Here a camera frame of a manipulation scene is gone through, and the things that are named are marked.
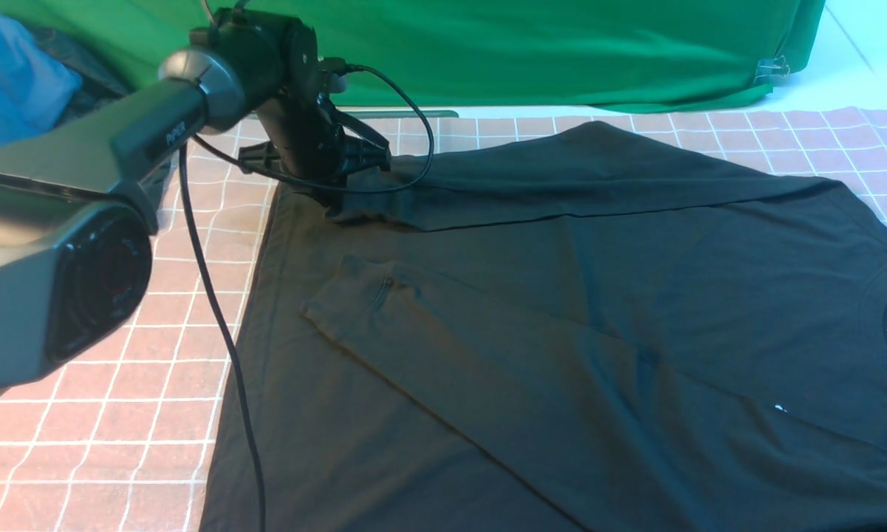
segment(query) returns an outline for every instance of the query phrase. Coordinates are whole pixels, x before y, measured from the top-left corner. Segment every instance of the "blue cloth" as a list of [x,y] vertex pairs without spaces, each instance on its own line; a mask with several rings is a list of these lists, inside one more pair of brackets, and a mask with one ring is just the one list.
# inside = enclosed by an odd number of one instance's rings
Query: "blue cloth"
[[81,85],[27,28],[0,14],[0,146],[51,130]]

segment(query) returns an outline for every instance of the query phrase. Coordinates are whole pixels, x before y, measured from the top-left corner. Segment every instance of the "green cloth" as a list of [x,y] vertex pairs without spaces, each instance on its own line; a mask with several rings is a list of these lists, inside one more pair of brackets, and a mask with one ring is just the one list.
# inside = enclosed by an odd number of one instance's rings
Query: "green cloth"
[[[220,7],[214,0],[213,8]],[[628,112],[739,107],[770,93],[759,61],[804,68],[824,0],[255,0],[297,16],[324,56],[390,75],[420,105],[588,104]],[[0,0],[72,34],[141,87],[206,24],[198,0]],[[343,105],[402,105],[368,75]]]

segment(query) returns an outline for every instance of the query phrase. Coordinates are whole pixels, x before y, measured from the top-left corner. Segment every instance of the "t-shirt sleeve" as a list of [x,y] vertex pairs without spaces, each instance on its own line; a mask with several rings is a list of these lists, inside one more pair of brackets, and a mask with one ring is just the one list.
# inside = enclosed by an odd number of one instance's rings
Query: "t-shirt sleeve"
[[[656,455],[623,388],[605,382],[610,366],[628,381],[648,377],[631,344],[446,276],[354,256],[302,313],[585,528],[611,525],[598,496],[650,495],[612,488]],[[684,519],[697,512],[691,496],[666,484],[659,511],[693,522]]]
[[[419,175],[423,161],[398,157],[393,172],[361,172],[349,177],[348,185],[402,185]],[[840,184],[824,178],[774,177],[592,122],[545,138],[441,154],[419,185],[393,194],[341,196],[329,205],[329,218],[376,219],[439,231],[554,216],[726,205],[817,185]]]

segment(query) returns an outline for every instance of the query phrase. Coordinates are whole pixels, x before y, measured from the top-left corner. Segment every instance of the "black mount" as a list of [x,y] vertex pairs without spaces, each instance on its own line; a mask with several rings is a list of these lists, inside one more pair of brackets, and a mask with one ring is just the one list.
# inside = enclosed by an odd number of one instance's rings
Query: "black mount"
[[369,168],[389,171],[387,139],[339,111],[329,99],[329,93],[342,90],[344,75],[325,68],[319,69],[318,75],[314,100],[284,89],[258,106],[256,114],[271,141],[240,148],[237,159],[244,171],[278,173],[339,188],[346,186],[352,173]]

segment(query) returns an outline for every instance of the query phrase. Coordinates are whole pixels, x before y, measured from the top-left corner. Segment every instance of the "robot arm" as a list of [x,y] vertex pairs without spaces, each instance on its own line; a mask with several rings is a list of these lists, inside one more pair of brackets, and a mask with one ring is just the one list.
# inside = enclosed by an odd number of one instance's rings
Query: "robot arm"
[[345,135],[355,122],[328,100],[335,74],[297,18],[220,10],[190,42],[164,61],[159,83],[0,149],[0,394],[48,375],[137,309],[163,193],[149,177],[197,132],[220,134],[257,111],[272,142],[243,161],[275,151],[277,171],[327,185],[389,168],[381,135],[363,124],[362,138]]

